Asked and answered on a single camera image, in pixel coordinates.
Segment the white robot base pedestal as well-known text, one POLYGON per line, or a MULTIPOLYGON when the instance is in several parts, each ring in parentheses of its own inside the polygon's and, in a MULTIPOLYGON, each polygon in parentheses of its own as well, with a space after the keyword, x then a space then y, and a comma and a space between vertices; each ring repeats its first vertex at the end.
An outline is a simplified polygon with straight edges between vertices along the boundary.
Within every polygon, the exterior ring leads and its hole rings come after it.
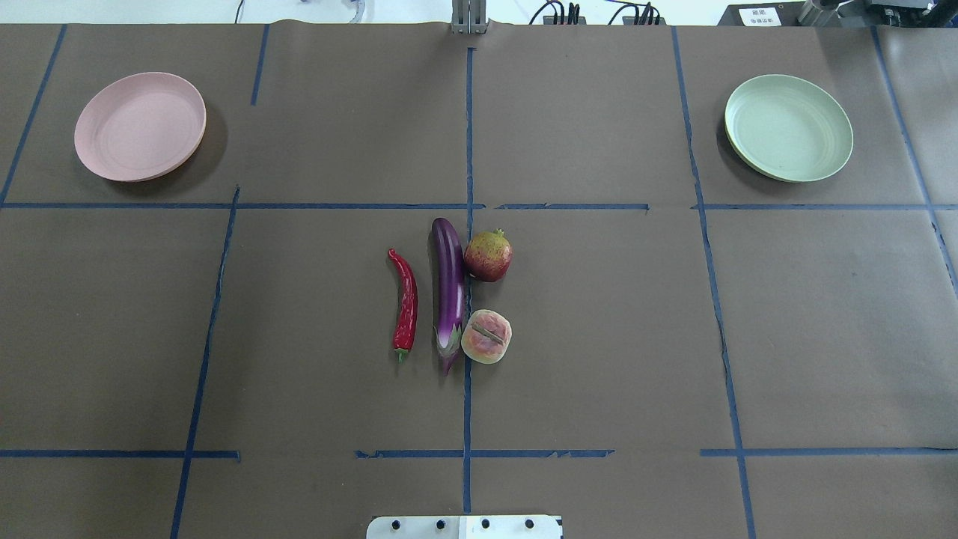
POLYGON ((560 516, 545 514, 382 516, 366 538, 564 538, 560 516))

